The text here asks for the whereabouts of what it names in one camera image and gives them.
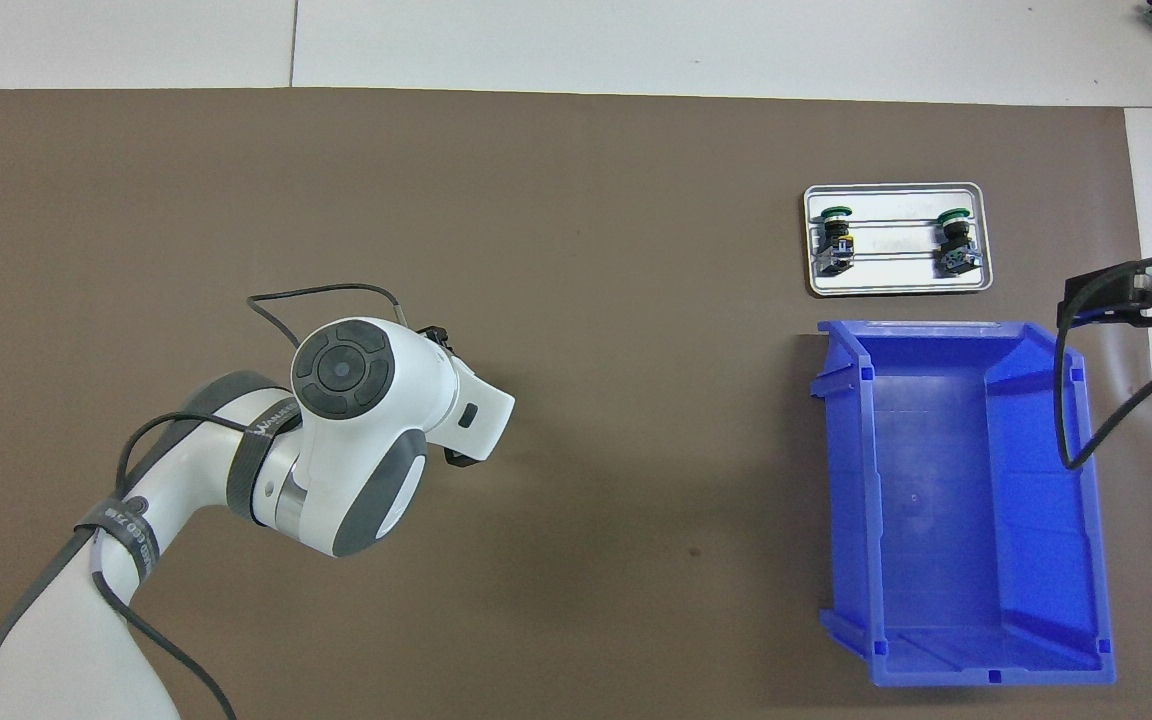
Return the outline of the brown table mat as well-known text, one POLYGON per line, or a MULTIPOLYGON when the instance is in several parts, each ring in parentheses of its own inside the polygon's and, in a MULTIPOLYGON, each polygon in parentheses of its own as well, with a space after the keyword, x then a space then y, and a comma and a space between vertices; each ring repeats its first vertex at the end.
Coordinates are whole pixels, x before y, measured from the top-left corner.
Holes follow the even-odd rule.
POLYGON ((886 689, 831 602, 827 319, 1051 325, 1140 253, 1121 111, 329 88, 0 91, 0 621, 252 293, 367 282, 517 400, 326 559, 198 511, 137 611, 243 720, 1152 720, 1152 407, 1100 455, 1117 682, 886 689), (995 283, 831 297, 813 184, 986 197, 995 283))

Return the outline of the silver metal tray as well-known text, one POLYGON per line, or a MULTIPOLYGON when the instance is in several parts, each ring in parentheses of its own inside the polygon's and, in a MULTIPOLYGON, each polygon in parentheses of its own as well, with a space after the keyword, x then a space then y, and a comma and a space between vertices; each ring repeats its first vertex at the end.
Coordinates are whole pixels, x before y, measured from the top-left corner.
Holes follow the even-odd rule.
POLYGON ((805 283, 823 300, 979 293, 995 283, 986 197, 973 182, 813 184, 803 192, 803 215, 805 283), (851 270, 824 276, 814 270, 814 256, 820 247, 820 213, 831 206, 852 209, 849 223, 855 255, 851 270), (972 210, 972 234, 982 253, 982 270, 937 275, 934 252, 940 228, 935 219, 948 209, 972 210))

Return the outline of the blue plastic storage bin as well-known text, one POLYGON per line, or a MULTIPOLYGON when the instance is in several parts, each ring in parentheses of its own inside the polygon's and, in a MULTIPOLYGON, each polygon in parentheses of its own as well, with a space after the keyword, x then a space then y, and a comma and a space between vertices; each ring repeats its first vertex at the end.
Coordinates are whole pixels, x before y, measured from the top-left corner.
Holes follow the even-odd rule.
POLYGON ((1085 363, 1036 323, 824 320, 829 637, 887 688, 1117 679, 1085 363))

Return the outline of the green push button switch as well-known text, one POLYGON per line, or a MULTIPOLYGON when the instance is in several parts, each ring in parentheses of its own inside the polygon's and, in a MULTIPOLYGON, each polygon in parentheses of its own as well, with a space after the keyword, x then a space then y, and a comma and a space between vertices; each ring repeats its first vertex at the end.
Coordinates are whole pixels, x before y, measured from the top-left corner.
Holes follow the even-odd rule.
POLYGON ((852 268, 855 240, 850 232, 851 215, 849 206, 831 206, 820 213, 820 247, 814 253, 814 272, 818 275, 840 275, 852 268))
POLYGON ((937 217, 940 243, 934 252, 938 276, 963 275, 983 268, 977 242, 973 240, 973 215, 970 209, 948 209, 937 217))

